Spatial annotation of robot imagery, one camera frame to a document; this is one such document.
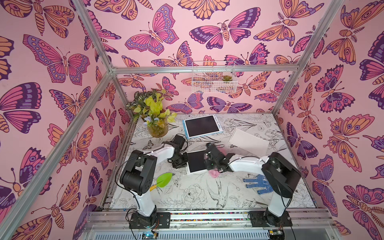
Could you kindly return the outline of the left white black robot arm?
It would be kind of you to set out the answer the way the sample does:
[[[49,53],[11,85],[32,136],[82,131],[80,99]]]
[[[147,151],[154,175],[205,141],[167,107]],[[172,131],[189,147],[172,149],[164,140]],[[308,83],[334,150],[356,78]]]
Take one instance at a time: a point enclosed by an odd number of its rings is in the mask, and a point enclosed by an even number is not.
[[[165,141],[157,149],[149,152],[135,150],[125,161],[119,177],[119,184],[132,193],[138,204],[138,214],[150,217],[156,213],[150,187],[157,164],[168,162],[174,169],[187,165],[188,140],[185,135],[177,134],[171,141]]]

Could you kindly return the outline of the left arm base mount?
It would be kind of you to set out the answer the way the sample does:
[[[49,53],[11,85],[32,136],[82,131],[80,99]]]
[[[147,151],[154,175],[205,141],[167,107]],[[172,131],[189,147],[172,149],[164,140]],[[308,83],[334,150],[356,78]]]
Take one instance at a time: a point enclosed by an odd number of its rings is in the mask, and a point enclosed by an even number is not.
[[[158,212],[157,208],[149,216],[145,217],[138,212],[134,212],[128,221],[130,229],[169,229],[171,223],[170,212]]]

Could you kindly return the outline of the pink cloth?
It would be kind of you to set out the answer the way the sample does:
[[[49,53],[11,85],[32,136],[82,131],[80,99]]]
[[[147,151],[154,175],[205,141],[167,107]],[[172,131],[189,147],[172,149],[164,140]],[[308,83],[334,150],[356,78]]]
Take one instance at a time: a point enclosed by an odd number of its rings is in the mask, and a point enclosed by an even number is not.
[[[213,168],[209,170],[209,174],[212,178],[217,178],[220,175],[220,168],[225,156],[226,151],[222,147],[215,146],[210,156],[211,162],[214,164]]]

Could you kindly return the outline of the white drawing tablet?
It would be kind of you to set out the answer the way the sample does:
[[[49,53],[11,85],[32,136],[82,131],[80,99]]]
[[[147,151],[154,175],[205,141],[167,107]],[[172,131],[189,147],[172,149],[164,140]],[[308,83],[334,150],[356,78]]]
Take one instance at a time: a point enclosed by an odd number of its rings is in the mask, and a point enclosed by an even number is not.
[[[258,157],[267,155],[269,141],[251,135],[241,129],[235,129],[229,143]]]
[[[202,174],[207,172],[205,164],[205,151],[195,151],[187,153],[187,174]]]

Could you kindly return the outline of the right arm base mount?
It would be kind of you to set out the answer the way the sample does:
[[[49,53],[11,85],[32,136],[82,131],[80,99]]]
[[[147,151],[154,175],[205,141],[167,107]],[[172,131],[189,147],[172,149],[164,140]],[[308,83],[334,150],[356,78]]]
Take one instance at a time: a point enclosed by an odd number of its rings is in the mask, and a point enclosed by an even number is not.
[[[280,217],[272,214],[268,209],[250,211],[248,218],[251,221],[252,227],[292,227],[293,223],[287,211],[283,212]]]

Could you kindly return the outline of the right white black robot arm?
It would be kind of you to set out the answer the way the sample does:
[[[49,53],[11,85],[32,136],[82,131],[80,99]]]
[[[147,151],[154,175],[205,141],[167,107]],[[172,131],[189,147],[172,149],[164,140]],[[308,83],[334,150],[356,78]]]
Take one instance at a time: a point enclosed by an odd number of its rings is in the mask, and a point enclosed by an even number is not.
[[[233,153],[224,155],[216,145],[208,143],[204,161],[208,171],[219,174],[244,172],[264,176],[274,191],[265,215],[276,218],[283,216],[302,178],[298,169],[278,152],[259,158]]]

